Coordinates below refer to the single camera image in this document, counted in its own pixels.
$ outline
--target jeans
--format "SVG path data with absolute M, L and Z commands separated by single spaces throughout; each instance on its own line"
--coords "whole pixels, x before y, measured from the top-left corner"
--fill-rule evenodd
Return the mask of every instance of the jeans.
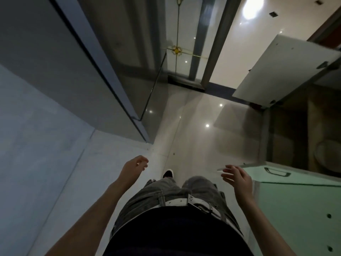
M 188 194 L 209 203 L 240 231 L 235 217 L 226 204 L 224 193 L 219 192 L 211 181 L 202 176 L 194 176 L 185 181 L 180 188 L 173 178 L 166 177 L 159 181 L 149 180 L 144 188 L 126 203 L 117 217 L 110 237 L 141 213 L 157 205 L 164 206 L 165 202 L 173 199 L 188 198 Z

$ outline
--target glass panel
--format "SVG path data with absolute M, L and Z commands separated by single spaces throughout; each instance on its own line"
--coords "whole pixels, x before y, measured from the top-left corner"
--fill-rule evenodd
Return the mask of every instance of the glass panel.
M 191 81 L 202 79 L 225 4 L 226 0 L 166 0 L 171 74 Z

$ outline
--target cabinet handle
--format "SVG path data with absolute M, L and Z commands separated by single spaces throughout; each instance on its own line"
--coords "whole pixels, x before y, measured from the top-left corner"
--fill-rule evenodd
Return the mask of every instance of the cabinet handle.
M 291 175 L 291 172 L 282 172 L 282 171 L 279 171 L 279 170 L 275 170 L 275 169 L 269 169 L 267 167 L 264 167 L 265 171 L 267 173 L 270 173 L 270 174 L 273 174 L 273 175 L 277 175 L 277 176 L 281 176 L 281 177 L 289 177 Z M 270 170 L 272 171 L 277 171 L 277 172 L 281 172 L 281 173 L 285 173 L 285 175 L 281 175 L 281 174 L 277 174 L 277 173 L 273 173 L 273 172 L 270 172 Z

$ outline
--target shoe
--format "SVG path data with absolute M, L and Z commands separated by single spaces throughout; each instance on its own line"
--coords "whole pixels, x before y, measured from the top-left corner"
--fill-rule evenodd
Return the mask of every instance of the shoe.
M 174 173 L 171 169 L 168 169 L 164 174 L 163 174 L 163 177 L 162 178 L 166 178 L 166 177 L 169 177 L 169 178 L 173 178 L 174 176 Z

